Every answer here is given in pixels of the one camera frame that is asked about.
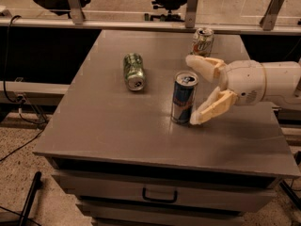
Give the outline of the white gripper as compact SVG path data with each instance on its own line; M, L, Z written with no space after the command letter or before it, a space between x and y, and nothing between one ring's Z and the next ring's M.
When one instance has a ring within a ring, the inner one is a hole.
M213 82L220 75L220 87L216 87L191 114L190 123L193 125L203 124L228 112L234 104L255 105L263 98L265 70L255 60L239 60L226 65L219 58L188 55L185 61L208 82Z

